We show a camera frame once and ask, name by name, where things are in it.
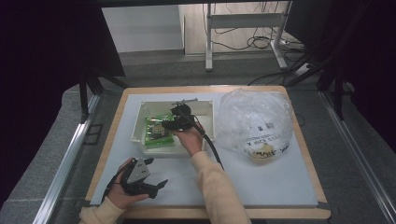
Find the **metal stand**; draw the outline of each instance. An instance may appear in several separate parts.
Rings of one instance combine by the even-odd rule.
[[[278,27],[276,38],[271,41],[271,48],[280,69],[286,70],[288,66],[280,52],[279,42],[289,15],[290,5],[291,1],[282,13],[211,15],[211,5],[207,4],[206,71],[213,70],[212,29],[254,27]]]

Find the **sleeve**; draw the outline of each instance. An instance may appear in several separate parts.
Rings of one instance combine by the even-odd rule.
[[[105,197],[99,207],[82,208],[79,224],[114,224],[124,211]]]
[[[197,172],[195,182],[205,199],[206,212],[212,224],[251,223],[233,183],[221,166],[202,151],[191,158]]]

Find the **hand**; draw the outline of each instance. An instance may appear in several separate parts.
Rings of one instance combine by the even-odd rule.
[[[126,161],[123,165],[120,166],[119,169],[121,169],[123,166],[128,164],[132,160],[129,159]],[[148,194],[139,194],[135,196],[130,196],[125,193],[123,190],[122,186],[120,185],[120,180],[121,180],[122,173],[117,176],[117,179],[115,181],[115,184],[110,189],[110,192],[107,195],[107,198],[113,202],[119,209],[125,209],[127,208],[131,203],[137,203],[140,201],[143,201],[149,197]]]
[[[187,149],[191,157],[202,150],[203,137],[194,127],[184,131],[172,131],[172,134],[178,137],[181,145]]]

